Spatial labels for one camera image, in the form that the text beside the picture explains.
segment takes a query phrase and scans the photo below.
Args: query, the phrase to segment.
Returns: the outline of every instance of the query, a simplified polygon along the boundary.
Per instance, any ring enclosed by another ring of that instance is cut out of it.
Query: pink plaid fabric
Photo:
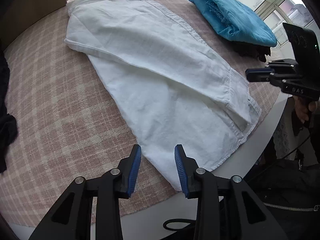
[[[184,18],[242,75],[261,65],[235,53],[188,0],[155,1]],[[63,43],[67,24],[66,8],[61,8],[28,28],[5,52],[11,70],[6,103],[19,130],[6,157],[8,170],[0,175],[0,213],[11,223],[36,226],[75,177],[101,176],[136,143],[87,56]],[[250,84],[250,93],[263,110],[261,122],[279,90]],[[120,201],[121,214],[173,194],[142,158],[136,192],[129,201]]]

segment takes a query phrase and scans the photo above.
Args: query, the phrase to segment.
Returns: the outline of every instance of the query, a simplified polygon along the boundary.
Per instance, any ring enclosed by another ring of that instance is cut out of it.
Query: blue fabric
[[[189,0],[194,3],[217,34],[229,41],[275,47],[270,28],[249,7],[237,0]]]

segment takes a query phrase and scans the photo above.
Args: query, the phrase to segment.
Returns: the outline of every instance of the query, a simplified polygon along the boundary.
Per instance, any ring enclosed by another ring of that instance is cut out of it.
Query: silver screw
[[[82,177],[77,177],[77,178],[75,179],[75,183],[76,183],[76,184],[81,184],[82,182],[84,182],[84,178],[82,178]]]
[[[198,168],[198,169],[196,169],[196,173],[204,174],[205,173],[205,169],[204,168]]]
[[[239,182],[241,182],[242,179],[241,179],[240,176],[237,176],[237,175],[236,175],[236,176],[233,176],[233,177],[232,177],[232,180],[233,180],[235,183],[239,183]]]
[[[110,171],[110,173],[111,173],[112,175],[118,175],[118,174],[120,173],[120,170],[119,170],[119,169],[112,169],[112,170]]]

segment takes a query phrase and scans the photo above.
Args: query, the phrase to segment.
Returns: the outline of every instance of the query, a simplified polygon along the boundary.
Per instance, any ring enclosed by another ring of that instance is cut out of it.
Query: brown wall
[[[0,40],[4,50],[16,37],[67,0],[14,0],[0,19]]]

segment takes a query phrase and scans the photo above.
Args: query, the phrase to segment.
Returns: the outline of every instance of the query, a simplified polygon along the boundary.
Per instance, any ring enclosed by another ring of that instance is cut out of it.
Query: metal zipper
[[[280,208],[284,210],[290,210],[290,211],[303,211],[303,212],[309,212],[309,211],[318,211],[320,208],[320,205],[315,205],[313,208],[292,208],[292,207],[285,207],[285,206],[279,206],[274,204],[265,203],[265,206],[272,207],[272,208]]]

